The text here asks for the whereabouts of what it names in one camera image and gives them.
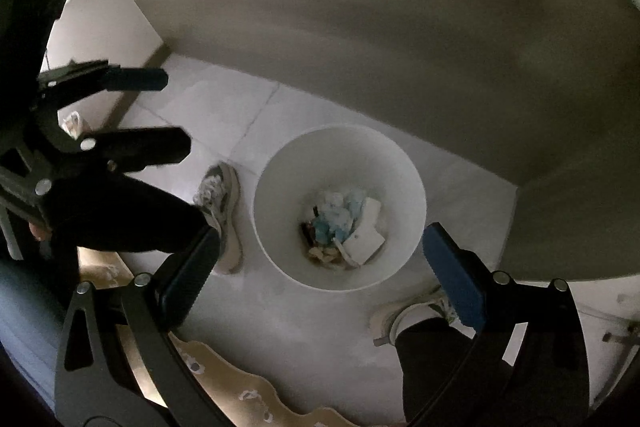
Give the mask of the person's left hand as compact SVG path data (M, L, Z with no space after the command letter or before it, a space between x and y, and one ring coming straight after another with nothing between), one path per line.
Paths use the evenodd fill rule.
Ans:
M45 242L51 238L51 231L47 227L40 227L37 223L28 222L29 230L38 242Z

